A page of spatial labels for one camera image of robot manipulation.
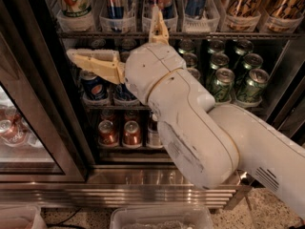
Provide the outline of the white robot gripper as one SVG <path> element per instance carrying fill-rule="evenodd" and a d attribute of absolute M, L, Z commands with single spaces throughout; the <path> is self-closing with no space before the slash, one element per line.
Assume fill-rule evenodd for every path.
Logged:
<path fill-rule="evenodd" d="M 127 89 L 147 104 L 154 85 L 168 73 L 183 68 L 183 58 L 169 44 L 169 32 L 158 6 L 152 8 L 149 42 L 133 50 L 126 65 L 118 51 L 68 49 L 69 60 L 82 70 L 113 83 L 124 82 Z"/>

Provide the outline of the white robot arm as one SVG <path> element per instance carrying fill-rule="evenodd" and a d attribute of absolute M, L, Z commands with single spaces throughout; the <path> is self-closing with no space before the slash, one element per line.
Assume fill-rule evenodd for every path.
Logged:
<path fill-rule="evenodd" d="M 152 13 L 148 42 L 126 61 L 112 50 L 69 49 L 67 56 L 85 71 L 125 84 L 150 107 L 167 153 L 193 185 L 213 189 L 242 170 L 305 218 L 305 149 L 247 110 L 216 104 L 170 46 L 160 10 Z"/>

